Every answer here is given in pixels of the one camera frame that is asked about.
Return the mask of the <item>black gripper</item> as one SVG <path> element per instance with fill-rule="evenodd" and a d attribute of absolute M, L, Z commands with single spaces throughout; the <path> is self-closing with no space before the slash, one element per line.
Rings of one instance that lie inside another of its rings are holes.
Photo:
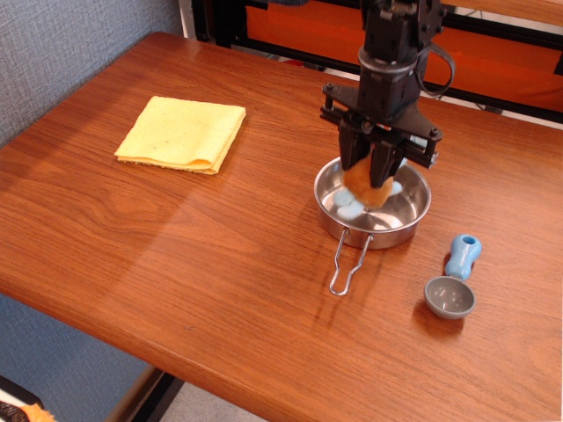
<path fill-rule="evenodd" d="M 339 130 L 340 163 L 351 170 L 371 152 L 369 182 L 380 188 L 403 159 L 430 168 L 442 130 L 419 108 L 420 72 L 414 65 L 363 68 L 356 87 L 327 83 L 320 117 Z"/>

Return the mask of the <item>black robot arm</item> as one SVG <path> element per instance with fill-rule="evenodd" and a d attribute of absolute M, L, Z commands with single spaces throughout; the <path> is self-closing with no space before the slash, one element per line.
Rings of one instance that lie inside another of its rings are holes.
<path fill-rule="evenodd" d="M 429 55 L 443 53 L 433 38 L 445 10 L 438 1 L 363 1 L 361 12 L 359 85 L 324 85 L 321 116 L 339 127 L 342 169 L 365 160 L 371 187 L 380 188 L 403 160 L 430 168 L 437 158 L 442 131 L 418 102 Z"/>

